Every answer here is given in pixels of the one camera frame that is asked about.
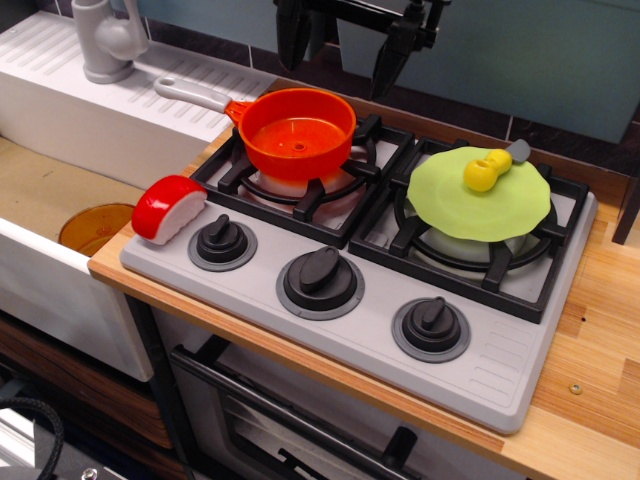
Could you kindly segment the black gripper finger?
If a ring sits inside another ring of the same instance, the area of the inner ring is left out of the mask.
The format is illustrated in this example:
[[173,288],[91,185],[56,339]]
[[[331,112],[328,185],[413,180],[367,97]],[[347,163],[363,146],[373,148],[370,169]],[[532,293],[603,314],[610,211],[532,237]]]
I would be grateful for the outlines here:
[[279,60],[286,70],[293,71],[302,63],[310,42],[310,11],[303,0],[279,0],[274,4]]
[[370,91],[371,99],[386,96],[395,85],[413,51],[415,39],[415,24],[400,20],[391,25],[376,58]]

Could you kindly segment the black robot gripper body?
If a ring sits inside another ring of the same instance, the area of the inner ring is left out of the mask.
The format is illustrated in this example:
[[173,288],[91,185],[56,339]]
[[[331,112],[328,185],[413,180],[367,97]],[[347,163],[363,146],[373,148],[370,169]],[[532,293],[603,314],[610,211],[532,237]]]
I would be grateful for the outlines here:
[[436,40],[440,18],[449,1],[409,1],[398,13],[366,1],[306,1],[310,15],[318,12],[388,35],[394,22],[416,25],[413,49],[430,48]]

